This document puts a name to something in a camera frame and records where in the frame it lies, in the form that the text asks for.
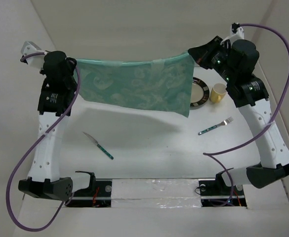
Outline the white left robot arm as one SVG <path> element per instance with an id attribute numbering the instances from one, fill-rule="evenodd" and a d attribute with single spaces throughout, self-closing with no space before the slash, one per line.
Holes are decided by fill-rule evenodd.
<path id="1" fill-rule="evenodd" d="M 60 175 L 62 138 L 78 96 L 80 81 L 74 78 L 77 62 L 62 51 L 43 56 L 40 73 L 45 76 L 38 103 L 39 134 L 35 156 L 27 178 L 18 189 L 34 198 L 67 201 L 80 190 L 90 196 L 96 191 L 94 174 L 77 171 L 69 177 Z"/>

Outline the green patterned cloth placemat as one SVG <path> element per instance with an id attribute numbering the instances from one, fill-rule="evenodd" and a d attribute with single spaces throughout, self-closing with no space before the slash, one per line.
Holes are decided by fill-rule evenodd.
<path id="1" fill-rule="evenodd" d="M 188 117 L 194 65 L 188 52 L 145 62 L 79 59 L 79 94 L 88 102 Z"/>

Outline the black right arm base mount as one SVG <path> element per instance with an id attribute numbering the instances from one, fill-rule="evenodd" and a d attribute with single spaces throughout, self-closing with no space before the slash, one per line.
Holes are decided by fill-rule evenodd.
<path id="1" fill-rule="evenodd" d="M 201 178 L 194 192 L 200 196 L 202 207 L 247 207 L 242 185 L 234 185 L 233 195 L 230 197 L 231 187 L 226 186 L 223 181 L 216 178 Z"/>

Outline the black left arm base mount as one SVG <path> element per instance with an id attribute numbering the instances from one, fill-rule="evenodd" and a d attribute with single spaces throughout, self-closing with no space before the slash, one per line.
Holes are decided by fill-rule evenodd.
<path id="1" fill-rule="evenodd" d="M 78 190 L 74 196 L 65 203 L 66 207 L 72 208 L 108 208 L 111 207 L 112 180 L 96 179 L 93 189 Z"/>

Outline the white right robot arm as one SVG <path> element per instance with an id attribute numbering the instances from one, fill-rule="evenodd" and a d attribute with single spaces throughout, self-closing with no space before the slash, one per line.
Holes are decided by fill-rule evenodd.
<path id="1" fill-rule="evenodd" d="M 256 165 L 218 173 L 215 190 L 224 195 L 237 185 L 261 189 L 288 176 L 289 150 L 274 123 L 267 89 L 253 74 L 259 59 L 255 44 L 238 39 L 228 45 L 215 37 L 188 53 L 200 67 L 215 70 L 226 81 L 228 95 L 246 120 L 260 156 Z"/>

